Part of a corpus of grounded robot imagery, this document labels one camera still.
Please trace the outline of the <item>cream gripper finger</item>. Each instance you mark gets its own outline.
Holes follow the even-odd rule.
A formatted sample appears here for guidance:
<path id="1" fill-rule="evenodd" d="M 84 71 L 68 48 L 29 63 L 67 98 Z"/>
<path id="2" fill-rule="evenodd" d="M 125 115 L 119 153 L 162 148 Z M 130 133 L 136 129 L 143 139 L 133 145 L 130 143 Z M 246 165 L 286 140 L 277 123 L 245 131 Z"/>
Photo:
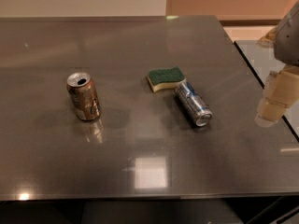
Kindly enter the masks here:
<path id="1" fill-rule="evenodd" d="M 255 122 L 264 128 L 276 124 L 299 99 L 299 67 L 285 65 L 263 88 L 263 98 L 257 107 Z"/>

